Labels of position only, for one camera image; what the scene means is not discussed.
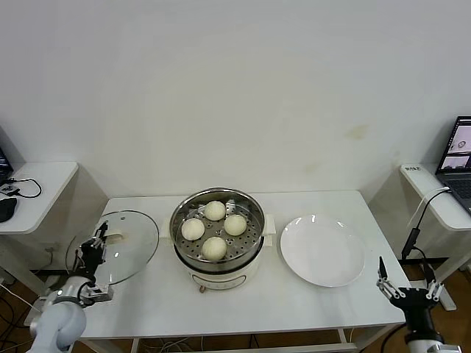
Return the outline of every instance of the white wall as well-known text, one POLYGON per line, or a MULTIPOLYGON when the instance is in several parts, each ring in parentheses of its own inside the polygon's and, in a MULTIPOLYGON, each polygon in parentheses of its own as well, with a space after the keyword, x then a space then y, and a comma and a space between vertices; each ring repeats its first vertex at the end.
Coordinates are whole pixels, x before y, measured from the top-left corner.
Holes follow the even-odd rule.
POLYGON ((359 189, 394 242, 387 219, 409 212, 396 167, 438 159, 471 113, 470 12, 1 1, 0 125, 25 160, 77 160, 109 197, 359 189))

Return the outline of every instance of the white plate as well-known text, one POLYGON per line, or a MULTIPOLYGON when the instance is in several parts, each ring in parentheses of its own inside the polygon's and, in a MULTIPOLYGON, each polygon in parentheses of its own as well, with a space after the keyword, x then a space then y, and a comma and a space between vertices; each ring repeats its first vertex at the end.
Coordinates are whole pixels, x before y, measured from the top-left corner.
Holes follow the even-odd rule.
POLYGON ((363 243, 351 228, 326 215, 294 219, 283 230, 280 242, 288 266, 315 285, 348 285, 365 267, 363 243))

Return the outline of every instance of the perforated metal tray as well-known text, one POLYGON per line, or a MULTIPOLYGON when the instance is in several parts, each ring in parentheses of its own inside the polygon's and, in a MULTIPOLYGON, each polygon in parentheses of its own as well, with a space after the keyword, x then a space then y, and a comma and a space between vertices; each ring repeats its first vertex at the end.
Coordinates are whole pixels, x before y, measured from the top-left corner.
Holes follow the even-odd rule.
POLYGON ((208 273, 231 271, 248 263, 263 244, 265 217, 260 205, 251 196, 238 190, 212 188, 201 191, 183 201, 170 220, 170 235, 180 259, 196 270, 208 273), (210 221, 205 215, 208 202, 220 201, 226 206, 226 216, 219 221, 210 221), (230 215, 242 215, 247 220, 246 231, 238 237, 224 231, 224 221, 230 215), (205 234, 194 241, 182 236, 183 222, 198 218, 205 225, 205 234), (209 261, 202 255, 203 243, 211 237, 220 237, 227 244, 227 253, 219 261, 209 261))

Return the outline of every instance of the laptop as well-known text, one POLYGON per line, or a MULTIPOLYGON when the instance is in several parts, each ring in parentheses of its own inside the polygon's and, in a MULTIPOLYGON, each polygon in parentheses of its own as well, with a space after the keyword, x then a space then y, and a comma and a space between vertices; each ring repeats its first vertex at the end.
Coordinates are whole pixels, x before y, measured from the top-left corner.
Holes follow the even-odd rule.
POLYGON ((0 149, 0 185, 3 185, 3 181, 8 179, 12 175, 13 168, 8 162, 5 153, 0 149))
POLYGON ((435 172, 471 214, 471 116, 459 116, 435 172))

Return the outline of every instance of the table top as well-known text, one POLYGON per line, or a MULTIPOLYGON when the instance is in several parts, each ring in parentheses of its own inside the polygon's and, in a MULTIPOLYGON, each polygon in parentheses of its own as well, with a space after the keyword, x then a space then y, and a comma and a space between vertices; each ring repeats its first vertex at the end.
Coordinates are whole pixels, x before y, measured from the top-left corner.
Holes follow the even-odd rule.
MULTIPOLYGON (((225 291, 207 290, 188 275, 172 246, 161 241, 145 269, 114 286, 111 302, 85 309, 84 339, 248 332, 288 332, 336 327, 368 327, 404 322, 402 312, 380 293, 378 258, 399 286, 409 282, 358 191, 254 193, 263 211, 275 218, 273 247, 262 249, 260 267, 247 284, 225 291), (279 253, 279 235, 294 218, 323 213, 357 231, 366 247, 363 274, 350 285, 322 288, 300 279, 279 253)), ((184 196, 111 199, 105 213, 139 210, 159 227, 184 196)))
MULTIPOLYGON (((78 166, 76 162, 46 162, 13 165, 13 168, 15 171, 12 178, 33 178, 41 185, 43 192, 34 199, 16 197, 18 203, 15 214, 11 219, 0 224, 0 235, 34 232, 75 174, 78 166)), ((22 182, 15 185, 25 195, 34 195, 38 192, 38 187, 34 182, 22 182)))
MULTIPOLYGON (((422 198, 443 184, 435 177, 436 164, 404 164, 401 173, 422 198)), ((444 193, 428 205, 440 224, 451 231, 471 230, 471 216, 453 195, 444 193)))

